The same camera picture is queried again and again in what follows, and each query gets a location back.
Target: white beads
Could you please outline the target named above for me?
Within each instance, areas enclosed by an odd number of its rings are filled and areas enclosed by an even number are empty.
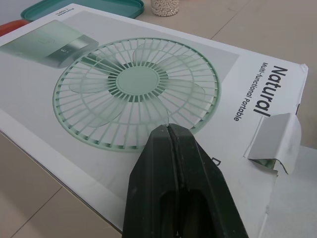
[[[158,16],[173,16],[178,13],[179,0],[151,0],[152,12]]]

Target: fan illustration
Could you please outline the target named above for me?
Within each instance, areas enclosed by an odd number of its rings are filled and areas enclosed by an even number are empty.
[[[109,43],[75,60],[58,80],[54,112],[75,138],[112,151],[141,151],[151,131],[176,123],[197,132],[220,83],[199,52],[140,38]]]

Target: green tray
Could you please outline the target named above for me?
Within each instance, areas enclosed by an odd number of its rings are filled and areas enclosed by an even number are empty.
[[[21,17],[35,21],[71,3],[135,18],[144,11],[141,0],[43,0],[21,12]]]

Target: tiled floor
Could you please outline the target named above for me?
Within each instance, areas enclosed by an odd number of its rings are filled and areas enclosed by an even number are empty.
[[[317,1],[181,0],[173,17],[137,19],[269,56],[306,63],[302,144],[317,148]],[[0,134],[0,238],[118,238],[114,228]]]
[[[87,237],[121,235],[0,134],[0,238]]]

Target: clamp jaw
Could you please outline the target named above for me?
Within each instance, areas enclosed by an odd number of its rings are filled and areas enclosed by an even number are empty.
[[[220,169],[181,126],[154,129],[133,168],[122,238],[247,238]]]

